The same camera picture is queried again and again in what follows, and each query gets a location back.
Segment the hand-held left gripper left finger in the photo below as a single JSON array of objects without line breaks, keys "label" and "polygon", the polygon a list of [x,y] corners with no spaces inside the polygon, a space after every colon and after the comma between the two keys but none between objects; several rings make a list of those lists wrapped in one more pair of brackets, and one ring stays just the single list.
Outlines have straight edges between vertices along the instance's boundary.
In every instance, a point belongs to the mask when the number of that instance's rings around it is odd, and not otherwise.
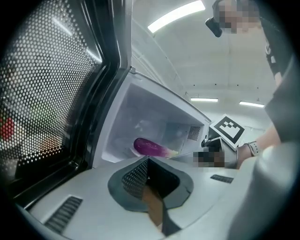
[{"label": "hand-held left gripper left finger", "polygon": [[125,210],[147,212],[148,207],[142,200],[143,191],[149,178],[148,160],[144,156],[116,171],[108,181],[111,197]]}]

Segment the long ceiling light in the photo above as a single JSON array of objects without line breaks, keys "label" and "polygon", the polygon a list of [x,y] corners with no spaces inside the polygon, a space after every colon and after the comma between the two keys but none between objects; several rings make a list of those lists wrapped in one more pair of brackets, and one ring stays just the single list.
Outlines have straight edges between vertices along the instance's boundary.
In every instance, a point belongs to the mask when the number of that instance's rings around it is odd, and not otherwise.
[{"label": "long ceiling light", "polygon": [[264,108],[265,107],[265,105],[263,105],[263,104],[257,104],[257,103],[251,103],[251,102],[245,102],[245,101],[240,101],[239,105],[257,107],[257,108]]},{"label": "long ceiling light", "polygon": [[185,16],[204,11],[206,8],[201,0],[197,0],[186,5],[183,5],[177,9],[168,12],[162,17],[158,18],[156,21],[151,23],[147,28],[151,33],[157,32],[159,29],[165,27],[166,25],[183,18]]},{"label": "long ceiling light", "polygon": [[218,102],[218,98],[200,98],[200,97],[193,97],[190,99],[192,102]]}]

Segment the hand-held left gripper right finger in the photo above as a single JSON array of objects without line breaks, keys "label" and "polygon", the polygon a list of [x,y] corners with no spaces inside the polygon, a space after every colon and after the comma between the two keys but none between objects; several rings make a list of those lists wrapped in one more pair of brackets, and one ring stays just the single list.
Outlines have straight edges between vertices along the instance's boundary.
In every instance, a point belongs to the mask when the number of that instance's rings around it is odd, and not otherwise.
[{"label": "hand-held left gripper right finger", "polygon": [[186,172],[157,158],[147,159],[147,175],[168,210],[182,206],[194,190],[194,182]]}]

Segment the white microwave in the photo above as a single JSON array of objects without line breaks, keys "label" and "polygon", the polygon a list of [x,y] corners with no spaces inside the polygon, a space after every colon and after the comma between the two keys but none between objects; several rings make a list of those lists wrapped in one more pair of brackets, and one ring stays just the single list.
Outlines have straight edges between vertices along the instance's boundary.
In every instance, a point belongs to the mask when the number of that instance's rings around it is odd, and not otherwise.
[{"label": "white microwave", "polygon": [[0,56],[0,183],[29,204],[85,170],[135,156],[137,138],[196,151],[208,119],[131,63],[132,0],[39,0]]}]

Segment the person's right forearm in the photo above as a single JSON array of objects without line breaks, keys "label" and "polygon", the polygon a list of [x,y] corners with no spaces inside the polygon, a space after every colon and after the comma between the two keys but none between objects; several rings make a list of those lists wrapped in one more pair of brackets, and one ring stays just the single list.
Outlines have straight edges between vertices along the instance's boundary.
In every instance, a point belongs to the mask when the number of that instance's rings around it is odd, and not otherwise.
[{"label": "person's right forearm", "polygon": [[270,146],[278,146],[281,143],[277,130],[274,124],[271,124],[270,127],[256,139],[254,143],[255,153],[259,153],[264,149]]}]

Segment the white plate with tomatoes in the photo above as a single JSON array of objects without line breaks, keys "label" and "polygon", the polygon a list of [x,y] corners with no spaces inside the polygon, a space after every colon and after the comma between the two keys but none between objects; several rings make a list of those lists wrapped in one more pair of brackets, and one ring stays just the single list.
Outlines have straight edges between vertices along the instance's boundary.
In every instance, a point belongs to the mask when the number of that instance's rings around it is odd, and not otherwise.
[{"label": "white plate with tomatoes", "polygon": [[0,117],[0,139],[9,141],[15,133],[15,123],[8,117]]}]

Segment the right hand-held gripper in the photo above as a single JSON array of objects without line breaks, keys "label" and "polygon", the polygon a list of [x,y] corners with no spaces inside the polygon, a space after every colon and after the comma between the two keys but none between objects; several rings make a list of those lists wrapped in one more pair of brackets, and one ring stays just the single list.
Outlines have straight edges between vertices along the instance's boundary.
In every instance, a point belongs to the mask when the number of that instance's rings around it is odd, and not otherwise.
[{"label": "right hand-held gripper", "polygon": [[227,114],[210,124],[201,145],[208,153],[203,157],[217,167],[236,168],[237,148],[245,133],[237,121]]}]

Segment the purple eggplant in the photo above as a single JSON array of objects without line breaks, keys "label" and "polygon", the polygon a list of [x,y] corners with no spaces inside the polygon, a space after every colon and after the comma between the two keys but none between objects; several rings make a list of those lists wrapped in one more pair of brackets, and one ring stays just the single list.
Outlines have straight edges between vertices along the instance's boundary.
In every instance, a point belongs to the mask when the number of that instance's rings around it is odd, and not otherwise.
[{"label": "purple eggplant", "polygon": [[133,143],[134,149],[142,155],[162,158],[172,158],[178,155],[178,152],[171,150],[167,147],[163,147],[155,142],[147,140],[145,138],[137,138]]}]

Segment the person's dark shirt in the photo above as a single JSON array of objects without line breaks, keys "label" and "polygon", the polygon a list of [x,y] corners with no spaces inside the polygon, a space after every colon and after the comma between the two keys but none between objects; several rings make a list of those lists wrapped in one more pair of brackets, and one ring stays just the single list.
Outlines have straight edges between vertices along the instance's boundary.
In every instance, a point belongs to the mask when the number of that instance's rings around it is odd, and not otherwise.
[{"label": "person's dark shirt", "polygon": [[265,110],[282,142],[300,142],[300,61],[285,34],[275,20],[261,17],[266,36],[267,61],[281,81]]}]

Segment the person's right hand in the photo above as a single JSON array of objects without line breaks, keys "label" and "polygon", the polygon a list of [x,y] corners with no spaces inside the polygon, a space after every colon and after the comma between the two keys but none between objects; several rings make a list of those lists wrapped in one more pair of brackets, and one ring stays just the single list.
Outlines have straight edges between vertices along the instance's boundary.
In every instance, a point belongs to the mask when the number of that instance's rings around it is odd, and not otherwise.
[{"label": "person's right hand", "polygon": [[251,153],[250,147],[247,144],[240,146],[237,149],[237,169],[240,168],[240,166],[244,160],[251,158],[251,157],[252,157],[252,153]]}]

